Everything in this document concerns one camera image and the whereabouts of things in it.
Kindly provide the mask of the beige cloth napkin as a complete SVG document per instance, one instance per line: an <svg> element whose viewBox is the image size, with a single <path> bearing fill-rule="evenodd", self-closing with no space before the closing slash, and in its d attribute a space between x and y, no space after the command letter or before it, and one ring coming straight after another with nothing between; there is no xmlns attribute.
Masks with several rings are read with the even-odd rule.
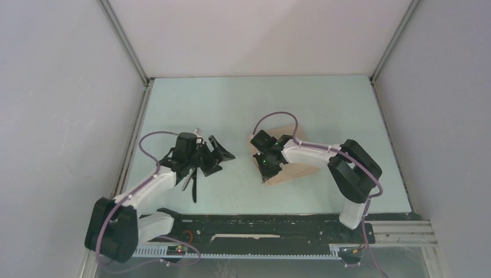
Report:
<svg viewBox="0 0 491 278"><path fill-rule="evenodd" d="M255 147L253 147L250 143L252 137L259 131L254 131L254 134L250 135L248 141L247 141L247 146L252 155L259 153ZM270 130L264 130L267 132L270 136L275 137L276 139L279 139L282 135L286 134L288 136L291 136L291 139L298 139L299 141L305 140L304 137L300 138L298 137L298 133L303 133L303 130L300 129L298 126L295 124L283 126L283 127L278 127L276 129L270 129ZM257 166L257 163L255 159L252 157L254 163ZM288 181L288 180L293 180L294 178L302 177L304 175L312 174L319 171L319 168L316 166L312 166L309 164L304 164L304 163L293 163L293 162L288 162L287 164L283 165L282 170L276 175L275 177L271 178L270 180L266 181L264 184L266 185L274 185L278 184L280 182Z"/></svg>

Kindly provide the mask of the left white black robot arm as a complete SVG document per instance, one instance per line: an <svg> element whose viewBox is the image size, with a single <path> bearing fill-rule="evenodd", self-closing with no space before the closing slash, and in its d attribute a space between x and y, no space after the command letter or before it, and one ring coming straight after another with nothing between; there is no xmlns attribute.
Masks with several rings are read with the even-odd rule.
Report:
<svg viewBox="0 0 491 278"><path fill-rule="evenodd" d="M183 226L163 211L143 211L184 178L200 170L206 177L223 168L222 162L235 159L214 136L204 139L195 132L176 134L175 145L161 159L150 158L155 169L138 185L109 199L98 199L93 207L84 245L88 250L119 263L128 261L140 243L159 236L176 241Z"/></svg>

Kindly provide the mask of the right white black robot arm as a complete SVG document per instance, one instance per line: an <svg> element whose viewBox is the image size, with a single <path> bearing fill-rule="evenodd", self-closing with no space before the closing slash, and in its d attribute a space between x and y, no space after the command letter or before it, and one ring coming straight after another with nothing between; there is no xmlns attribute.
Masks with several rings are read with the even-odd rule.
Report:
<svg viewBox="0 0 491 278"><path fill-rule="evenodd" d="M291 136L279 139L267 136L253 138L250 143L257 150L254 158L263 181L277 176L288 164L328 167L345 199L337 235L344 242L352 242L359 236L359 225L368 214L371 200L381 196L383 188L379 181L382 169L358 142L346 140L340 145L321 145Z"/></svg>

